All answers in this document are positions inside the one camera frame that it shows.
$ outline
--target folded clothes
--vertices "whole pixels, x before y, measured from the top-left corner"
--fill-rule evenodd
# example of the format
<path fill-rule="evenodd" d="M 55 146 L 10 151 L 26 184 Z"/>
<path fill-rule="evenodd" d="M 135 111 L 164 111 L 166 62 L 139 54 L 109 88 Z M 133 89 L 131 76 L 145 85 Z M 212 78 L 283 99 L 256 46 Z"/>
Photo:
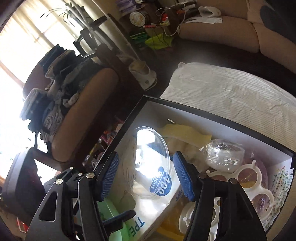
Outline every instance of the folded clothes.
<path fill-rule="evenodd" d="M 45 95 L 46 95 L 46 92 L 44 90 L 37 89 L 37 88 L 34 88 L 31 90 L 31 92 L 29 93 L 29 95 L 25 99 L 23 108 L 20 113 L 20 117 L 22 118 L 23 121 L 28 119 L 27 115 L 30 112 L 32 105 L 34 104 L 36 98 L 40 98 Z"/>
<path fill-rule="evenodd" d="M 62 89 L 65 89 L 66 93 L 73 96 L 75 93 L 80 93 L 89 80 L 104 66 L 101 66 L 91 59 L 87 59 L 84 62 L 77 65 L 77 67 L 69 73 L 62 85 Z"/>
<path fill-rule="evenodd" d="M 44 112 L 43 112 L 43 115 L 42 115 L 42 123 L 45 121 L 46 117 L 52 111 L 53 108 L 54 108 L 54 101 L 51 101 L 49 103 L 49 105 L 46 107 L 46 109 L 44 110 Z"/>
<path fill-rule="evenodd" d="M 76 101 L 79 98 L 79 94 L 76 93 L 74 94 L 69 100 L 68 99 L 64 99 L 63 100 L 63 105 L 67 108 L 70 108 L 72 105 L 74 105 L 76 103 Z"/>
<path fill-rule="evenodd" d="M 60 124 L 62 123 L 64 116 L 61 112 L 59 105 L 55 105 L 52 111 L 46 116 L 43 127 L 47 130 L 47 133 L 44 130 L 40 131 L 40 139 L 45 143 L 52 142 L 55 133 L 57 132 Z"/>
<path fill-rule="evenodd" d="M 65 49 L 63 49 L 59 45 L 56 45 L 46 53 L 46 55 L 39 62 L 39 64 L 43 68 L 44 74 L 48 71 L 48 67 L 52 64 L 52 62 L 64 52 Z"/>
<path fill-rule="evenodd" d="M 62 70 L 71 65 L 77 65 L 81 61 L 81 58 L 76 57 L 74 50 L 67 50 L 52 62 L 48 67 L 45 77 L 54 79 Z"/>
<path fill-rule="evenodd" d="M 28 112 L 26 118 L 31 120 L 28 125 L 28 129 L 32 132 L 39 131 L 43 124 L 42 124 L 42 116 L 44 113 L 44 109 L 49 105 L 50 99 L 47 96 L 39 95 L 36 100 L 34 101 L 30 111 Z"/>

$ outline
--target red object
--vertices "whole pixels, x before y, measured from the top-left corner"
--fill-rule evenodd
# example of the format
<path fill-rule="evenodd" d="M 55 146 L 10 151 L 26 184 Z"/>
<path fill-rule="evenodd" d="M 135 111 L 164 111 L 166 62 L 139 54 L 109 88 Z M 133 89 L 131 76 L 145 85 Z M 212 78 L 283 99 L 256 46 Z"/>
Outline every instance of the red object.
<path fill-rule="evenodd" d="M 156 28 L 156 25 L 144 25 L 143 28 Z"/>
<path fill-rule="evenodd" d="M 162 16 L 161 16 L 161 21 L 164 22 L 165 20 L 168 19 L 168 15 L 166 13 L 164 13 Z"/>
<path fill-rule="evenodd" d="M 25 225 L 21 220 L 18 219 L 17 217 L 17 225 L 19 226 L 19 230 L 23 233 L 27 233 L 29 227 Z"/>

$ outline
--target green plastic item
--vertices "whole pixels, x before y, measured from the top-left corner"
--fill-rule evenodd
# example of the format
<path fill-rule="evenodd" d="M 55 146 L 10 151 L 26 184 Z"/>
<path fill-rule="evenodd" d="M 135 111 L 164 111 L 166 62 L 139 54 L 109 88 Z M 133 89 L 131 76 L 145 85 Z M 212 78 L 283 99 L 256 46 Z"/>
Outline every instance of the green plastic item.
<path fill-rule="evenodd" d="M 164 34 L 155 35 L 145 41 L 145 44 L 151 49 L 158 50 L 172 46 L 174 37 L 167 37 Z"/>
<path fill-rule="evenodd" d="M 149 38 L 149 35 L 146 32 L 135 34 L 131 36 L 131 39 L 133 40 L 134 44 L 136 44 L 138 47 L 145 46 L 145 41 Z"/>
<path fill-rule="evenodd" d="M 113 203 L 107 198 L 102 202 L 97 202 L 98 208 L 100 210 L 101 219 L 106 220 L 112 217 L 119 215 Z M 128 241 L 128 230 L 126 228 L 125 223 L 123 223 L 123 228 L 114 233 L 111 233 L 109 237 L 110 241 Z"/>

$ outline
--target electrical cable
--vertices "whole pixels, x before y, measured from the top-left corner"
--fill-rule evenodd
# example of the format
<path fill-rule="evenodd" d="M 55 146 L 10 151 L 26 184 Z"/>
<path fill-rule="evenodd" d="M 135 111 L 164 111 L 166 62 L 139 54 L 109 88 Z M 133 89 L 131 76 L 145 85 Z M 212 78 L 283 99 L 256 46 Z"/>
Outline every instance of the electrical cable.
<path fill-rule="evenodd" d="M 163 30 L 164 30 L 165 35 L 166 35 L 167 37 L 172 37 L 173 35 L 175 35 L 175 34 L 178 32 L 178 29 L 180 30 L 180 25 L 181 25 L 182 23 L 184 23 L 184 21 L 185 21 L 185 16 L 186 16 L 186 12 L 184 13 L 184 17 L 183 17 L 182 22 L 179 23 L 179 25 L 178 25 L 176 31 L 175 31 L 173 34 L 171 34 L 171 35 L 167 35 L 167 33 L 165 32 L 165 28 L 163 27 Z"/>
<path fill-rule="evenodd" d="M 177 4 L 175 4 L 175 5 L 173 5 L 173 6 L 170 6 L 170 7 L 174 7 L 174 6 L 177 6 L 177 5 L 180 5 L 180 4 L 183 4 L 184 7 L 186 7 L 185 3 L 186 3 L 186 2 L 177 3 Z M 164 11 L 162 12 L 162 14 L 160 14 L 160 15 L 158 15 L 157 12 L 158 12 L 159 10 L 161 10 L 161 9 L 168 9 L 168 8 L 170 8 L 170 7 L 162 7 L 162 8 L 159 8 L 159 9 L 157 9 L 157 10 L 155 11 L 155 14 L 156 14 L 157 16 L 161 16 L 161 15 L 163 15 L 163 13 L 164 13 L 165 10 L 164 10 Z M 164 31 L 165 35 L 166 35 L 167 37 L 172 37 L 173 35 L 175 35 L 175 34 L 178 32 L 178 29 L 180 30 L 180 25 L 181 25 L 182 23 L 184 23 L 184 21 L 185 21 L 185 17 L 186 17 L 186 11 L 185 11 L 185 13 L 184 13 L 184 17 L 183 17 L 182 22 L 178 25 L 176 31 L 175 31 L 173 34 L 171 34 L 171 35 L 167 35 L 167 33 L 165 32 L 165 23 L 166 23 L 166 21 L 168 21 L 168 19 L 165 20 L 165 22 L 164 22 L 164 26 L 163 26 L 163 31 Z"/>
<path fill-rule="evenodd" d="M 156 51 L 156 49 L 155 49 L 155 43 L 154 43 L 153 36 L 152 36 L 151 38 L 152 38 L 152 43 L 153 43 L 153 48 L 154 48 L 154 51 Z"/>
<path fill-rule="evenodd" d="M 169 6 L 169 7 L 161 7 L 161 8 L 159 8 L 159 9 L 157 9 L 157 10 L 155 11 L 155 14 L 156 14 L 156 16 L 159 17 L 159 16 L 161 16 L 161 15 L 164 13 L 164 12 L 163 12 L 162 14 L 158 15 L 157 12 L 158 12 L 159 10 L 161 10 L 161 9 L 168 9 L 168 8 L 170 8 L 170 7 L 174 7 L 174 6 L 177 6 L 177 5 L 180 5 L 180 4 L 183 4 L 184 7 L 186 7 L 186 6 L 185 6 L 185 3 L 186 3 L 186 2 L 182 2 L 182 3 L 177 3 L 177 4 L 175 4 L 175 5 L 173 5 L 173 6 Z"/>
<path fill-rule="evenodd" d="M 169 45 L 168 45 L 167 42 L 165 41 L 164 35 L 163 35 L 163 41 L 161 41 L 160 38 L 158 37 L 158 35 L 156 34 L 155 29 L 153 29 L 153 30 L 154 30 L 154 33 L 155 33 L 156 37 L 158 38 L 158 41 L 161 42 L 161 43 L 163 43 L 165 46 L 169 47 Z"/>

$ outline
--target metal screw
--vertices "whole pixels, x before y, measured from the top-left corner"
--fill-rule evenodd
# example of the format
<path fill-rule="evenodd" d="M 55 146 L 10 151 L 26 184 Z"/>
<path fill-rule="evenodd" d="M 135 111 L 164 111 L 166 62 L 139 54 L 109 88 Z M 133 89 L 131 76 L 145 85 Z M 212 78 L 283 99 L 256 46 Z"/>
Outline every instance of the metal screw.
<path fill-rule="evenodd" d="M 198 174 L 198 177 L 201 179 L 205 179 L 207 177 L 207 175 L 204 173 L 200 173 L 200 174 Z"/>
<path fill-rule="evenodd" d="M 230 179 L 230 183 L 232 183 L 232 184 L 237 184 L 237 180 L 236 180 L 235 178 L 231 178 L 231 179 Z"/>
<path fill-rule="evenodd" d="M 90 172 L 86 175 L 87 178 L 91 179 L 94 177 L 94 173 Z"/>
<path fill-rule="evenodd" d="M 58 180 L 56 180 L 56 184 L 57 185 L 60 185 L 60 184 L 62 184 L 63 183 L 63 179 L 58 179 Z"/>

